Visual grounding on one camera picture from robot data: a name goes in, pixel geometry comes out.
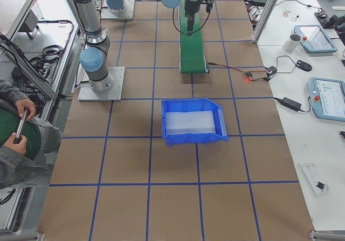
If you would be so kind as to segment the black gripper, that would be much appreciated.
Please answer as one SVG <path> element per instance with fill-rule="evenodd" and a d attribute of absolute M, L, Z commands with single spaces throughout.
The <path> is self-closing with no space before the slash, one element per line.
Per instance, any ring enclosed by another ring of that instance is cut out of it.
<path fill-rule="evenodd" d="M 185 0 L 184 10 L 187 18 L 187 35 L 192 35 L 194 28 L 194 14 L 200 10 L 201 0 Z"/>

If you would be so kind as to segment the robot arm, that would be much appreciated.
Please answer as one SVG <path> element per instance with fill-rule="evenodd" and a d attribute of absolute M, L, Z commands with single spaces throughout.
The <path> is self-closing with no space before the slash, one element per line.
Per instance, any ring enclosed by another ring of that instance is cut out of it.
<path fill-rule="evenodd" d="M 127 5 L 125 0 L 106 0 L 106 4 L 110 10 L 125 10 Z"/>
<path fill-rule="evenodd" d="M 179 6 L 181 0 L 135 0 L 161 2 L 167 8 Z M 78 17 L 86 33 L 87 48 L 80 54 L 80 63 L 89 78 L 91 89 L 95 92 L 110 90 L 115 83 L 106 65 L 110 46 L 107 34 L 102 30 L 94 0 L 73 0 Z"/>

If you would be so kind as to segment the person upper hand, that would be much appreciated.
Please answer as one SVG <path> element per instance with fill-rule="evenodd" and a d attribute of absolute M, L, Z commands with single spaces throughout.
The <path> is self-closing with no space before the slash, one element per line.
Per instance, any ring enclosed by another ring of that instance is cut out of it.
<path fill-rule="evenodd" d="M 24 112 L 28 110 L 28 114 L 26 120 L 29 121 L 36 115 L 36 107 L 35 103 L 32 102 L 30 99 L 20 99 L 15 102 L 15 106 L 17 107 L 18 114 L 22 118 Z"/>

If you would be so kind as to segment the person lower hand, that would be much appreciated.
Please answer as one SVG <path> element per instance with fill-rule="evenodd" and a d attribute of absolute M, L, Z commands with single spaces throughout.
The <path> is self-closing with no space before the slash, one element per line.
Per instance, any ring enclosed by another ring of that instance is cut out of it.
<path fill-rule="evenodd" d="M 24 155 L 26 153 L 27 138 L 22 135 L 18 143 L 14 143 L 16 139 L 16 133 L 12 133 L 9 138 L 4 142 L 3 146 L 8 147 L 17 153 Z"/>

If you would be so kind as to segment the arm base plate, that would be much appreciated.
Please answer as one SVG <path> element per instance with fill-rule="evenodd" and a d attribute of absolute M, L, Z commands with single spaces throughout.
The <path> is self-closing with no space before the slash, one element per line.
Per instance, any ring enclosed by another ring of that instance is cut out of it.
<path fill-rule="evenodd" d="M 134 14 L 134 0 L 125 0 L 127 8 L 125 10 L 110 10 L 106 4 L 106 0 L 104 4 L 101 6 L 101 19 L 107 20 L 132 20 Z"/>
<path fill-rule="evenodd" d="M 125 67 L 108 67 L 108 76 L 102 81 L 89 80 L 84 73 L 80 84 L 79 101 L 120 101 L 122 97 Z"/>

